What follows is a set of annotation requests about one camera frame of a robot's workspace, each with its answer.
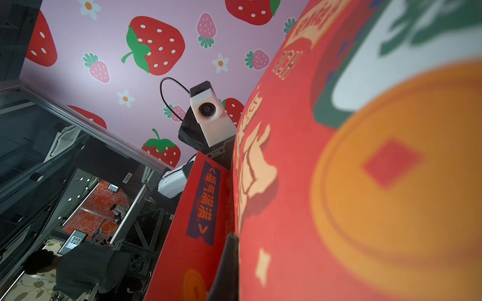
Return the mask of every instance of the camera lens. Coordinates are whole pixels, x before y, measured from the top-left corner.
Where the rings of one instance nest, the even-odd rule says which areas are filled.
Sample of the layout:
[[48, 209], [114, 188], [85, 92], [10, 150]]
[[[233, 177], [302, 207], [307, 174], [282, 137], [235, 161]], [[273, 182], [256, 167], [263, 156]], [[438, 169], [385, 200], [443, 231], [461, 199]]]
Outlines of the camera lens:
[[214, 114], [216, 112], [216, 107], [214, 106], [214, 104], [212, 103], [203, 103], [200, 107], [199, 107], [199, 112], [201, 113], [201, 115], [203, 115], [204, 117], [209, 117], [211, 116], [212, 114]]

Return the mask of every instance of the monitor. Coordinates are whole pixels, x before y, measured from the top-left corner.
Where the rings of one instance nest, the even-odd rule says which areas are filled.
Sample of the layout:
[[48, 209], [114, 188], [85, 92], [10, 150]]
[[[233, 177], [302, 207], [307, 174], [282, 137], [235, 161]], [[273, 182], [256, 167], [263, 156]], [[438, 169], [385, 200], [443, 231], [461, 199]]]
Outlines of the monitor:
[[57, 252], [60, 255], [65, 255], [70, 252], [73, 248], [81, 244], [82, 241], [87, 237], [87, 233], [81, 232], [79, 230], [74, 230], [64, 245]]
[[107, 189], [112, 191], [113, 193], [117, 193], [119, 191], [119, 188], [116, 185], [113, 185], [113, 184], [109, 185], [109, 187]]

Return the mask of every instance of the white security camera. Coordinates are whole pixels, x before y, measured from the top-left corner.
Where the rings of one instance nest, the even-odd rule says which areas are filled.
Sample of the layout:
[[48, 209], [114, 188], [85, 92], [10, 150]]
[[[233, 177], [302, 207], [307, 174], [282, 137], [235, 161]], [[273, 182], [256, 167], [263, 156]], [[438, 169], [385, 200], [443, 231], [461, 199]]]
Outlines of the white security camera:
[[189, 94], [192, 112], [201, 126], [209, 147], [236, 135], [236, 126], [214, 94], [210, 82], [205, 81], [191, 88]]

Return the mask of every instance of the person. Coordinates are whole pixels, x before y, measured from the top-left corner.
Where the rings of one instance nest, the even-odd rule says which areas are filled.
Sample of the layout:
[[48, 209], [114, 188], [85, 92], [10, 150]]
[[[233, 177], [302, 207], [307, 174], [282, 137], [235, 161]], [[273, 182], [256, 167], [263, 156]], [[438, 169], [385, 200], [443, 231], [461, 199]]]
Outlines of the person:
[[62, 257], [45, 249], [37, 250], [24, 262], [24, 270], [27, 275], [34, 275], [55, 269], [56, 286], [72, 300], [96, 284], [100, 300], [128, 300], [131, 293], [142, 289], [140, 280], [125, 276], [130, 260], [129, 253], [83, 243]]

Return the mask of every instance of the purple label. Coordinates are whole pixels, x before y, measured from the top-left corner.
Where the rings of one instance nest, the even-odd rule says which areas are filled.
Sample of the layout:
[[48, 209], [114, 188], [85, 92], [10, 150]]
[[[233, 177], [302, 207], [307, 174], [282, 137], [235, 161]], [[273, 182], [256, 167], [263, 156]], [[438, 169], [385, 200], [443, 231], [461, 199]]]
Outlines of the purple label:
[[220, 180], [221, 171], [204, 162], [186, 232], [187, 236], [194, 239], [202, 237], [211, 246], [214, 245]]

